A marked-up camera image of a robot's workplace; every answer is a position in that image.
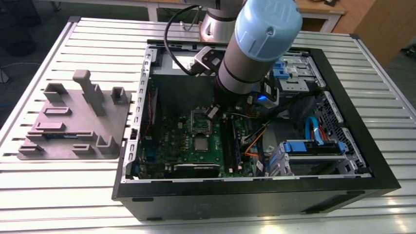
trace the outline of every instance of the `floor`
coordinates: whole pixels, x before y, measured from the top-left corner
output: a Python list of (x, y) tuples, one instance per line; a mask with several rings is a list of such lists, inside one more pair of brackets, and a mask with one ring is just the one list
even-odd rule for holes
[[(37, 46), (36, 52), (27, 57), (15, 58), (0, 49), (0, 67), (17, 62), (41, 63), (69, 16), (121, 20), (148, 20), (148, 13), (144, 7), (115, 7), (109, 5), (63, 3), (61, 10), (53, 12), (48, 2), (36, 1), (35, 6), (43, 20), (43, 23), (39, 26), (29, 28), (29, 33)], [(173, 11), (168, 9), (159, 9), (157, 12), (160, 21), (168, 21), (173, 14)], [(193, 14), (195, 12), (192, 12), (191, 15), (185, 14), (181, 16), (180, 20), (191, 22)], [(27, 85), (31, 82), (37, 67), (37, 65), (31, 64), (15, 65), (4, 69), (12, 82), (7, 86), (0, 84), (0, 128), (13, 110)], [(405, 57), (404, 53), (399, 53), (391, 64), (385, 67), (385, 71), (401, 89), (409, 102), (416, 106), (416, 59)]]

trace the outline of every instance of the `black cable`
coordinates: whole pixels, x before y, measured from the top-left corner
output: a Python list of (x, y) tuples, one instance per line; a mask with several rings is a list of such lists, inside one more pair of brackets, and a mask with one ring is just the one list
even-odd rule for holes
[(272, 121), (272, 119), (283, 112), (285, 111), (300, 99), (303, 98), (307, 98), (307, 97), (311, 97), (311, 96), (316, 96), (317, 94), (320, 94), (323, 92), (321, 89), (316, 89), (316, 90), (312, 90), (311, 92), (307, 92), (307, 93), (303, 93), (303, 94), (297, 94), (296, 96), (293, 96), (284, 104), (276, 106), (273, 108), (273, 110), (263, 117), (263, 125), (261, 127), (255, 131), (255, 133), (249, 134), (247, 136), (247, 139), (252, 138), (255, 135), (259, 134), (259, 132), (261, 132), (269, 122)]
[(183, 29), (184, 29), (187, 32), (191, 31), (191, 29), (192, 29), (192, 27), (193, 27), (193, 25), (195, 25), (195, 23), (196, 23), (196, 21), (197, 21), (197, 19), (199, 19), (201, 9), (203, 9), (203, 7), (200, 6), (200, 7), (197, 8), (197, 12), (196, 12), (196, 15), (195, 15), (195, 17), (193, 17), (193, 20), (192, 20), (192, 23), (191, 23), (189, 28), (187, 29), (185, 24), (183, 25)]
[(307, 93), (297, 94), (284, 104), (276, 106), (273, 110), (263, 117), (263, 123), (271, 122), (271, 119), (276, 117), (283, 111), (285, 111), (300, 99), (311, 96), (316, 96), (323, 92), (320, 89), (315, 89)]
[(183, 10), (180, 10), (179, 12), (175, 13), (175, 15), (172, 16), (172, 18), (171, 18), (169, 21), (168, 21), (167, 27), (165, 27), (165, 29), (164, 29), (164, 35), (163, 35), (164, 48), (165, 48), (165, 50), (167, 50), (167, 52), (168, 52), (171, 58), (172, 58), (173, 62), (177, 64), (177, 66), (180, 67), (180, 69), (183, 70), (183, 72), (185, 72), (189, 76), (195, 76), (197, 73), (196, 73), (196, 72), (188, 71), (188, 70), (185, 69), (185, 67), (181, 65), (181, 63), (179, 62), (179, 60), (176, 59), (176, 57), (175, 57), (175, 55), (173, 55), (173, 53), (172, 53), (172, 51), (171, 51), (169, 45), (168, 45), (168, 32), (169, 32), (169, 28), (171, 28), (172, 22), (173, 22), (173, 20), (176, 19), (176, 17), (177, 17), (181, 13), (184, 13), (184, 12), (192, 10), (192, 9), (196, 8), (196, 7), (199, 7), (199, 5), (192, 5), (192, 6), (187, 7), (185, 9), (183, 9)]

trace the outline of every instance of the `aluminum extrusion table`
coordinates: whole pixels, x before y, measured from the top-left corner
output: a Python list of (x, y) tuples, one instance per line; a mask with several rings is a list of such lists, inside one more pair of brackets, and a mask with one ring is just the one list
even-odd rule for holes
[[(293, 46), (325, 52), (403, 186), (385, 196), (364, 199), (329, 214), (139, 222), (111, 200), (117, 159), (19, 161), (17, 148), (43, 107), (47, 84), (61, 82), (65, 88), (79, 89), (73, 70), (88, 69), (103, 90), (123, 86), (135, 92), (147, 39), (161, 39), (165, 27), (163, 22), (76, 17), (71, 21), (0, 131), (0, 231), (416, 232), (416, 112), (361, 41), (344, 34), (301, 32)], [(196, 27), (184, 32), (173, 24), (171, 30), (171, 40), (199, 40)]]

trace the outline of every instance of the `motherboard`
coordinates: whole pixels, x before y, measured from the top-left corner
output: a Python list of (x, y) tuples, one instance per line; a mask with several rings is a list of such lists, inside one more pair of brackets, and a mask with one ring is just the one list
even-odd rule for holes
[(143, 144), (137, 151), (136, 158), (145, 162), (137, 163), (135, 168), (140, 178), (253, 176), (253, 161), (249, 158), (243, 161), (240, 150), (235, 148), (248, 132), (247, 120), (223, 116), (211, 121), (205, 111), (197, 107), (188, 115), (163, 115), (153, 134), (156, 139), (152, 139), (156, 144)]

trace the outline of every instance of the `gray plastic block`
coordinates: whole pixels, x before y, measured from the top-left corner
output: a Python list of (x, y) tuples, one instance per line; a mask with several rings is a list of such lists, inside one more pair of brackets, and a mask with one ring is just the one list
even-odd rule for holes
[(72, 111), (68, 107), (51, 107), (44, 110), (47, 116), (69, 116)]
[(31, 141), (44, 141), (47, 140), (45, 136), (43, 135), (44, 131), (29, 131), (25, 135), (25, 137)]
[(119, 145), (115, 141), (115, 138), (112, 138), (112, 136), (109, 136), (108, 143), (105, 143), (104, 138), (101, 136), (99, 136), (96, 146), (97, 146), (99, 151), (104, 155), (113, 154), (113, 153), (119, 152), (119, 149), (120, 149)]
[(73, 81), (80, 84), (80, 87), (84, 91), (84, 98), (87, 99), (91, 108), (97, 116), (105, 115), (105, 111), (101, 105), (103, 102), (103, 93), (99, 85), (92, 85), (91, 72), (88, 70), (76, 70), (73, 73)]
[(20, 146), (19, 152), (25, 155), (40, 156), (44, 153), (44, 149), (37, 144), (28, 144)]
[(93, 156), (96, 154), (89, 144), (73, 144), (72, 152), (79, 156)]
[(44, 90), (44, 95), (49, 102), (63, 101), (61, 95), (67, 93), (68, 92), (61, 83), (49, 83)]
[(36, 130), (44, 131), (64, 131), (67, 128), (64, 123), (41, 123), (39, 122), (35, 126)]
[[(24, 145), (19, 150), (17, 158), (20, 160), (113, 159), (119, 157), (131, 105), (131, 92), (124, 92), (128, 101), (116, 105), (111, 96), (112, 91), (100, 92), (104, 116), (96, 115), (84, 100), (83, 90), (67, 90), (67, 94), (60, 95), (61, 102), (45, 101)], [(69, 115), (64, 114), (67, 108), (71, 110)], [(45, 114), (48, 113), (47, 109), (63, 112), (63, 114)], [(89, 145), (92, 150), (89, 148), (84, 150), (81, 146), (79, 146), (80, 148), (73, 147), (80, 144)]]
[(113, 87), (111, 90), (112, 103), (115, 105), (123, 105), (128, 103), (128, 96), (123, 87)]
[(97, 134), (95, 132), (89, 132), (89, 131), (79, 131), (77, 132), (77, 138), (80, 141), (96, 141), (97, 140)]

